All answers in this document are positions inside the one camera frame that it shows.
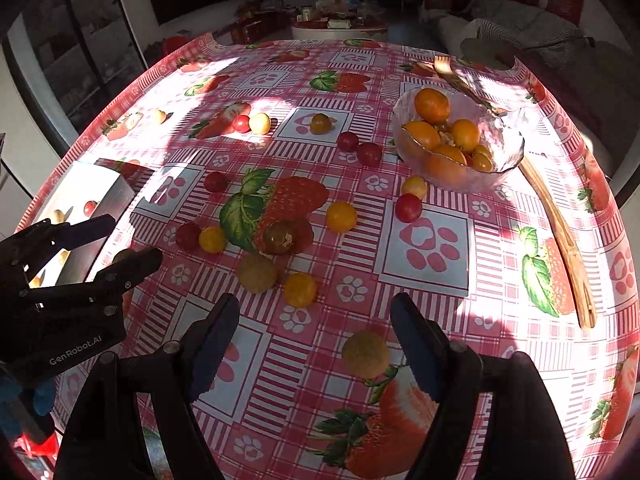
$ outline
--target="wooden spatula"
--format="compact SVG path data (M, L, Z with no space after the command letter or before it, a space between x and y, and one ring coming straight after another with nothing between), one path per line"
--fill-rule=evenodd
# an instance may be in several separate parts
M469 85L453 72L449 57L436 56L433 67L453 88L466 94L476 103L485 105L484 101L474 94ZM519 168L540 198L545 208L546 216L549 218L551 231L560 249L560 254L564 261L567 275L569 276L569 282L571 283L575 300L575 311L578 315L578 324L583 330L593 328L596 325L597 314L591 293L591 285L587 277L587 270L584 268L582 255L580 254L578 246L575 244L575 239L569 229L569 225L560 213L542 176L526 156L522 159Z

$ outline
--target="glass bowl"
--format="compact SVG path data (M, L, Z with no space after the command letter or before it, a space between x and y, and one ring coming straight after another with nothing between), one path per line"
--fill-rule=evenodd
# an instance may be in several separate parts
M492 154L493 171L477 171L449 157L430 152L402 127L402 124L409 121L421 120L415 111L414 98L422 88L433 88L446 95L450 104L447 120L449 124L458 119L469 119L478 125L480 144L486 146ZM458 193L490 191L500 186L524 157L524 138L519 131L506 126L500 118L463 93L436 85L425 85L402 94L394 106L391 120L396 149L404 163L411 168L413 174L419 174L427 182L443 189Z

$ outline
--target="gloved hand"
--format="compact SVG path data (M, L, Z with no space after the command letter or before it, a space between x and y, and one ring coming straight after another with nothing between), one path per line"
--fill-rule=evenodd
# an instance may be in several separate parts
M23 433L20 423L14 419L7 402L15 400L22 387L8 376L0 377L0 430L6 439L13 443ZM33 393L33 409L38 415L46 415L53 409L56 400L56 383L53 378L44 381Z

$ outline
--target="red checkered tablecloth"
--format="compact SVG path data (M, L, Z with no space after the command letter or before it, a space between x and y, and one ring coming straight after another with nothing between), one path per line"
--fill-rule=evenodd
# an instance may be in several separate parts
M126 246L164 251L161 269L134 292L127 339L119 347L123 356L152 352L164 341L179 338L221 293L238 297L241 320L233 343L211 390L193 405L204 438L228 478L353 477L309 450L326 447L317 439L316 425L336 410L382 409L372 398L374 388L347 373L340 348L354 332L371 330L386 339L392 363L401 367L388 305L403 290L450 338L484 354L509 356L519 349L532 357L558 411L578 478L593 476L616 449L619 437L592 430L590 417L594 413L597 420L603 401L620 393L613 393L622 382L612 381L616 366L628 355L628 365L638 358L633 352L639 338L638 294L629 243L613 197L578 130L526 67L517 63L511 71L492 72L454 64L496 107L534 113L536 121L522 134L582 253L598 311L595 329L585 333L575 314L556 314L556 307L570 298L566 272L558 264L542 203L520 172L485 194L430 187L422 216L411 225L399 223L392 214L409 175L389 143L392 108L407 90L426 83L446 87L419 63L433 56L431 51L374 41L220 46L210 35L201 36L149 69L105 108L40 189L20 224L33 221L74 160L111 165L122 173L130 167L121 161L140 165L133 175L127 171L137 195L108 238L94 272ZM334 88L310 84L322 72L334 72L329 74L338 82ZM208 92L189 91L213 75L228 78L219 78ZM276 119L270 133L189 136L194 126L203 126L238 101L251 103L251 114L266 112ZM157 109L170 114L163 124L151 119ZM332 133L310 134L310 118L318 112L332 118ZM142 118L124 136L109 140L102 134L108 124L133 114ZM385 146L379 168L363 168L352 153L337 149L335 136L343 130ZM270 182L303 176L329 191L328 202L309 216L315 237L311 248L276 259L287 272L309 272L318 280L318 295L308 308L289 306L281 285L260 295L247 293L234 275L242 253L236 246L229 244L222 254L187 253L176 246L175 230L184 222L218 224L220 209L253 168L272 169ZM225 194L212 196L204 189L204 177L212 170L223 171L232 181ZM356 228L344 235L324 226L326 208L337 200L352 203L358 213ZM542 266L536 276L542 287L546 279L546 303L532 302L523 282L526 258ZM55 413L61 423L68 419L94 361L58 378ZM401 381L406 381L406 370L399 370L387 388L393 381L396 388L407 387ZM460 478L473 477L490 405L490 398L483 397L478 406ZM140 397L140 408L153 439L156 427L148 397ZM617 410L620 418L628 406ZM402 460L407 457L389 462L401 470ZM349 459L346 466L355 468ZM381 476L388 473L381 471Z

